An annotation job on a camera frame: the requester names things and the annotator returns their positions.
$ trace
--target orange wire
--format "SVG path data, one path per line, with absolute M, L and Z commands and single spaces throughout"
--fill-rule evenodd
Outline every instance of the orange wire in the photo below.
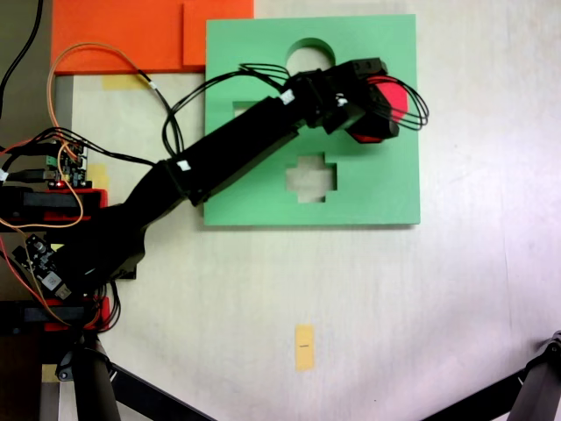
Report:
M 11 149 L 13 149 L 14 147 L 18 147 L 18 146 L 23 146 L 26 143 L 31 142 L 32 139 L 27 139 L 27 140 L 22 140 L 21 142 L 15 143 L 12 146 L 8 146 L 6 147 L 2 152 L 0 152 L 0 156 L 4 155 L 5 153 L 8 153 Z
M 62 180 L 67 184 L 68 189 L 72 192 L 72 194 L 74 195 L 74 197 L 76 198 L 76 201 L 78 202 L 78 205 L 80 206 L 80 216 L 78 217 L 78 219 L 76 219 L 74 222 L 70 223 L 70 224 L 66 224 L 66 225 L 47 225 L 47 224 L 25 224 L 25 225 L 12 225 L 9 222 L 3 220 L 0 218 L 0 224 L 2 225 L 6 225 L 7 227 L 13 229 L 13 230 L 17 230 L 19 228 L 31 228 L 31 227 L 38 227 L 38 228 L 69 228 L 71 226 L 74 226 L 76 224 L 79 224 L 80 221 L 82 221 L 83 217 L 84 217 L 84 206 L 82 204 L 82 201 L 80 200 L 80 197 L 78 197 L 78 194 L 75 192 L 75 190 L 72 188 L 72 186 L 70 185 L 69 182 L 67 182 L 67 180 L 64 178 L 64 173 L 62 172 L 62 167 L 60 166 L 60 156 L 62 155 L 62 150 L 64 149 L 64 146 L 61 146 L 59 149 L 59 155 L 58 155 L 58 167 L 59 167 L 59 172 L 60 175 L 62 177 Z
M 49 70 L 49 76 L 46 81 L 46 107 L 49 111 L 49 117 L 51 118 L 51 122 L 54 126 L 59 126 L 59 122 L 54 115 L 54 106 L 53 106 L 53 82 L 54 82 L 54 72 L 56 68 L 59 66 L 60 62 L 67 56 L 67 54 L 73 52 L 74 50 L 83 49 L 83 48 L 102 48 L 113 53 L 119 54 L 125 61 L 129 62 L 133 68 L 137 71 L 140 71 L 140 68 L 135 64 L 131 58 L 123 53 L 121 50 L 114 46 L 110 46 L 109 44 L 104 44 L 103 42 L 80 42 L 78 44 L 74 44 L 69 46 L 67 49 L 62 51 L 59 56 L 54 60 L 51 69 Z

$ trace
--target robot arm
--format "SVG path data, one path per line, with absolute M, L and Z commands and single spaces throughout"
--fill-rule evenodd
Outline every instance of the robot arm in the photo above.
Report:
M 397 135 L 389 102 L 366 78 L 385 75 L 379 59 L 348 61 L 291 77 L 267 97 L 172 159 L 158 162 L 127 200 L 75 227 L 76 241 L 52 256 L 64 296 L 90 293 L 131 271 L 145 254 L 148 226 L 184 200 L 194 206 L 227 188 L 298 135 L 304 125 L 381 141 Z

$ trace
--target tripod leg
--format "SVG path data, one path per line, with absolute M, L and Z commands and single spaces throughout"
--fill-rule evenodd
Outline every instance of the tripod leg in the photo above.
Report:
M 555 361 L 530 369 L 508 421 L 553 421 L 561 397 L 561 377 Z
M 455 419 L 492 421 L 510 411 L 516 395 L 520 391 L 519 379 L 521 378 L 524 378 L 524 370 L 510 375 L 458 403 L 454 403 L 423 421 L 450 421 Z
M 80 421 L 120 421 L 106 360 L 89 349 L 78 351 L 72 363 L 76 407 Z

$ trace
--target green shape sorter board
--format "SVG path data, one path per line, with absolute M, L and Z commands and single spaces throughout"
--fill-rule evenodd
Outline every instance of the green shape sorter board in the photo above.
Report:
M 215 20 L 207 24 L 207 80 L 240 63 L 286 66 L 301 46 L 320 46 L 336 64 L 380 57 L 388 73 L 416 88 L 415 16 Z M 205 130 L 234 118 L 237 104 L 278 93 L 265 83 L 237 77 L 206 91 Z M 360 145 L 346 132 L 302 128 L 291 140 L 204 207 L 206 225 L 409 225 L 420 222 L 416 132 Z M 244 142 L 243 136 L 232 142 Z M 337 189 L 323 203 L 298 203 L 287 189 L 287 169 L 301 156 L 324 154 L 336 165 Z

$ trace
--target black wire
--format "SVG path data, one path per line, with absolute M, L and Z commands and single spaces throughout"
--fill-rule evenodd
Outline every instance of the black wire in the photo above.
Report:
M 148 84 L 150 84 L 150 86 L 153 88 L 156 95 L 160 99 L 161 103 L 164 105 L 164 108 L 166 109 L 167 115 L 169 115 L 170 112 L 171 112 L 171 108 L 169 106 L 169 103 L 167 102 L 167 100 L 163 96 L 163 94 L 160 92 L 160 90 L 155 87 L 155 84 L 153 85 L 153 82 L 152 82 L 152 79 L 150 78 L 150 76 L 148 76 L 145 72 L 143 72 L 140 69 L 138 70 L 138 73 L 143 78 L 145 78 L 146 81 L 148 82 Z M 164 133 L 162 135 L 162 141 L 163 141 L 164 147 L 166 148 L 167 152 L 170 154 L 170 156 L 174 157 L 176 154 L 180 153 L 181 151 L 183 151 L 185 149 L 185 144 L 183 142 L 183 134 L 181 133 L 181 128 L 179 127 L 179 123 L 175 119 L 175 116 L 172 116 L 170 121 L 171 121 L 171 125 L 172 125 L 172 130 L 173 130 L 173 133 L 174 133 L 175 150 L 169 144 L 169 140 L 167 139 L 167 133 Z
M 399 121 L 393 121 L 401 127 L 405 127 L 407 129 L 415 131 L 421 130 L 426 124 L 429 123 L 429 106 L 425 103 L 423 97 L 420 96 L 415 89 L 407 85 L 405 82 L 400 81 L 399 79 L 392 76 L 382 76 L 379 84 L 383 83 L 394 83 L 398 86 L 401 86 L 408 93 L 408 97 L 411 98 L 411 101 L 415 106 L 417 113 L 413 114 L 405 110 L 396 109 L 391 105 L 377 103 L 374 107 L 374 114 L 386 119 L 393 120 L 392 113 L 399 112 L 403 114 L 403 116 L 407 116 L 413 119 L 401 117 Z
M 11 155 L 10 158 L 8 158 L 4 164 L 2 164 L 2 170 L 4 172 L 8 172 L 8 169 L 10 169 L 11 164 L 14 163 L 14 161 L 19 158 L 21 155 Z M 0 181 L 0 187 L 2 187 L 4 185 L 3 181 Z
M 35 40 L 35 36 L 37 35 L 37 31 L 39 30 L 39 25 L 41 23 L 41 15 L 43 14 L 43 0 L 38 0 L 37 2 L 37 14 L 35 16 L 35 23 L 33 24 L 32 33 L 29 36 L 29 39 L 25 43 L 22 50 L 19 52 L 18 57 L 11 63 L 6 70 L 4 78 L 2 82 L 0 82 L 0 118 L 2 118 L 2 109 L 4 107 L 4 90 L 6 88 L 6 84 L 8 83 L 8 79 L 10 79 L 11 74 L 18 66 L 19 62 L 24 58 L 27 50 L 29 47 L 32 46 L 33 41 Z
M 113 329 L 121 318 L 121 300 L 119 298 L 117 284 L 115 281 L 111 281 L 110 286 L 113 293 L 113 308 L 111 309 L 110 316 L 105 323 L 106 327 L 101 329 L 101 333 L 108 332 Z
M 57 138 L 62 138 L 64 140 L 66 140 L 68 142 L 71 142 L 71 143 L 74 143 L 76 145 L 88 147 L 89 149 L 91 149 L 95 152 L 101 153 L 101 154 L 109 156 L 111 158 L 115 158 L 117 160 L 149 165 L 151 167 L 156 165 L 153 162 L 151 162 L 149 160 L 145 160 L 143 158 L 137 158 L 135 156 L 127 155 L 127 154 L 124 154 L 124 153 L 110 152 L 107 149 L 104 149 L 104 148 L 100 147 L 99 145 L 95 144 L 91 140 L 87 140 L 82 135 L 80 135 L 76 132 L 73 132 L 70 129 L 67 129 L 65 127 L 50 127 L 48 129 L 45 129 L 43 132 L 41 132 L 35 138 L 33 138 L 29 143 L 27 143 L 27 145 L 37 143 L 37 142 L 40 142 L 40 141 L 43 141 L 43 140 L 46 140 L 46 139 L 57 139 Z
M 271 64 L 271 63 L 242 63 L 239 65 L 240 67 L 251 67 L 251 68 L 266 68 L 274 71 L 276 69 L 277 72 L 284 73 L 287 78 L 290 77 L 290 73 L 288 72 L 287 68 L 283 66 L 279 66 L 278 64 Z
M 247 63 L 244 65 L 240 65 L 240 70 L 236 70 L 230 73 L 225 73 L 223 75 L 219 75 L 216 77 L 213 77 L 212 79 L 209 79 L 208 81 L 206 81 L 205 83 L 202 83 L 201 85 L 199 85 L 197 88 L 195 88 L 193 91 L 191 91 L 189 94 L 187 94 L 186 96 L 184 96 L 182 99 L 180 99 L 177 103 L 175 103 L 175 105 L 172 107 L 171 112 L 168 112 L 166 120 L 164 121 L 164 126 L 162 128 L 162 138 L 164 139 L 166 137 L 166 133 L 167 133 L 167 125 L 170 124 L 170 122 L 172 121 L 172 118 L 174 118 L 175 114 L 177 114 L 177 112 L 179 112 L 185 105 L 187 105 L 188 103 L 190 103 L 193 99 L 195 99 L 197 96 L 201 95 L 205 90 L 213 87 L 214 85 L 226 81 L 228 79 L 231 79 L 232 77 L 236 77 L 236 76 L 252 76 L 252 77 L 257 77 L 258 79 L 260 79 L 261 81 L 273 86 L 275 89 L 277 89 L 279 92 L 282 91 L 282 85 L 280 85 L 279 83 L 273 81 L 271 79 L 271 77 L 276 77 L 276 78 L 280 78 L 282 81 L 286 81 L 286 79 L 277 76 L 277 75 L 266 75 L 263 73 L 260 73 L 258 71 L 255 71 L 251 68 L 244 68 L 243 66 L 247 66 Z
M 155 89 L 156 94 L 160 97 L 160 101 L 164 104 L 164 107 L 166 108 L 166 113 L 169 116 L 170 113 L 172 112 L 171 107 L 169 106 L 169 103 L 167 102 L 166 98 L 161 94 L 159 89 Z M 181 134 L 181 128 L 179 127 L 179 123 L 177 123 L 177 120 L 175 119 L 175 115 L 171 114 L 171 118 L 170 118 L 170 122 L 172 125 L 172 130 L 174 132 L 174 138 L 175 138 L 175 151 L 174 149 L 169 145 L 169 140 L 167 140 L 167 133 L 164 132 L 162 133 L 162 140 L 164 142 L 164 147 L 166 148 L 167 152 L 171 155 L 171 156 L 175 156 L 176 154 L 182 152 L 185 149 L 185 144 L 183 143 L 183 135 Z

